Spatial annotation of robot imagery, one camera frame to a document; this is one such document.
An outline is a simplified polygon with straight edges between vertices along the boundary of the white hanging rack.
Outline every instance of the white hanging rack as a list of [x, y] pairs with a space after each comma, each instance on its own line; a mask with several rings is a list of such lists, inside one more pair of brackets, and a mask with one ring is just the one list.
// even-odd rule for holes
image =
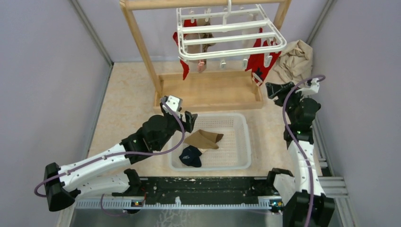
[[[270, 19], [267, 17], [262, 6], [260, 4], [255, 4], [253, 9], [242, 9], [233, 10], [231, 7], [231, 0], [228, 1], [228, 7], [226, 12], [209, 13], [209, 8], [204, 8], [205, 13], [203, 14], [189, 14], [183, 15], [185, 10], [191, 10], [191, 8], [177, 8], [177, 33], [178, 33], [178, 52], [179, 56], [183, 60], [193, 61], [193, 60], [203, 60], [211, 58], [225, 58], [232, 56], [244, 56], [258, 53], [270, 53], [282, 51], [287, 45], [287, 41], [278, 31], [278, 29], [273, 25]], [[230, 16], [240, 16], [240, 15], [260, 15], [261, 20], [240, 22], [240, 23], [227, 23], [227, 18]], [[200, 18], [216, 18], [222, 17], [221, 25], [210, 25], [210, 26], [194, 26], [194, 27], [183, 27], [184, 20], [194, 20]], [[196, 33], [213, 33], [213, 32], [229, 32], [236, 30], [244, 30], [249, 28], [263, 28], [263, 33], [246, 34], [246, 35], [232, 35], [225, 37], [214, 37], [206, 39], [191, 39], [185, 40], [184, 34], [196, 34]], [[264, 39], [267, 40], [269, 45], [254, 48], [241, 48], [235, 50], [225, 50], [225, 51], [214, 51], [214, 52], [202, 52], [202, 53], [188, 53], [186, 46], [188, 45], [199, 45], [199, 44], [213, 44], [213, 43], [223, 43], [223, 42], [233, 42], [242, 40], [252, 40], [252, 39]], [[270, 45], [270, 40], [276, 40], [274, 45]]]

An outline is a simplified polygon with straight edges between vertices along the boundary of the scratched black surface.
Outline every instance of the scratched black surface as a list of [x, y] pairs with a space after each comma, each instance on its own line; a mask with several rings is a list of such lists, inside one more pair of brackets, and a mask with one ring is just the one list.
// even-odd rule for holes
[[146, 204], [257, 204], [258, 196], [273, 195], [265, 179], [254, 177], [148, 177], [142, 180]]

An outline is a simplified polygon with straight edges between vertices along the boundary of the white wall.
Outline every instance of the white wall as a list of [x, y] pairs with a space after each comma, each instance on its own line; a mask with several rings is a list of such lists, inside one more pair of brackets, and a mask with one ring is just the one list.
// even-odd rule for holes
[[1, 1], [0, 31], [0, 226], [54, 226], [34, 187], [86, 154], [108, 66], [67, 0]]
[[[118, 0], [79, 2], [114, 62], [142, 61]], [[292, 1], [281, 30], [284, 37], [289, 42], [306, 41], [325, 3], [326, 0]], [[278, 4], [264, 4], [263, 7], [273, 20]], [[177, 29], [175, 9], [143, 10], [134, 14], [152, 59], [176, 61], [177, 46], [172, 39]], [[230, 46], [219, 44], [213, 48], [226, 50]]]
[[328, 152], [363, 227], [400, 226], [401, 1], [338, 1], [312, 43]]

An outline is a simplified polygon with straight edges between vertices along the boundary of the robotic arm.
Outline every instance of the robotic arm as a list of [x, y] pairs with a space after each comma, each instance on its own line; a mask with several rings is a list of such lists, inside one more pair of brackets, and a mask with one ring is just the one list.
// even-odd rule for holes
[[[312, 121], [321, 105], [304, 97], [319, 91], [319, 77], [324, 79], [324, 76], [315, 77], [307, 82], [309, 87], [301, 89], [297, 87], [304, 81], [297, 85], [292, 82], [283, 85], [266, 83], [268, 97], [277, 97], [274, 103], [284, 108], [284, 140], [295, 170], [295, 175], [292, 175], [288, 170], [274, 168], [267, 178], [285, 205], [284, 227], [327, 227], [334, 212], [334, 199], [325, 196], [313, 157]], [[287, 124], [285, 113], [291, 124]]]
[[[160, 151], [176, 131], [192, 132], [197, 114], [185, 111], [182, 120], [182, 99], [163, 97], [160, 108], [163, 115], [153, 115], [144, 122], [136, 133], [121, 140], [108, 150], [85, 160], [58, 166], [46, 166], [44, 181], [35, 188], [35, 194], [46, 197], [49, 211], [65, 209], [75, 199], [111, 193], [113, 196], [135, 196], [141, 194], [141, 182], [135, 170], [127, 169], [114, 176], [96, 177], [115, 168], [130, 166], [151, 155], [168, 153]], [[38, 188], [44, 184], [46, 195], [39, 194]]]

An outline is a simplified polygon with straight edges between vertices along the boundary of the drying rack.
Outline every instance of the drying rack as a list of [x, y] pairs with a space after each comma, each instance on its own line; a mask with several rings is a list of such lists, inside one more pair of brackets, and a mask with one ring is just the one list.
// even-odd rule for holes
[[[273, 20], [275, 29], [279, 31], [291, 0], [120, 0], [120, 6], [128, 27], [155, 86], [153, 103], [155, 112], [160, 112], [160, 98], [169, 95], [182, 98], [185, 101], [184, 110], [192, 112], [259, 109], [263, 107], [261, 90], [254, 82], [250, 71], [207, 70], [203, 73], [190, 72], [186, 80], [183, 80], [182, 72], [156, 74], [133, 14], [134, 10], [227, 6], [230, 3], [231, 5], [279, 3]], [[274, 37], [274, 39], [279, 40], [279, 44], [283, 44], [285, 41], [280, 37]]]

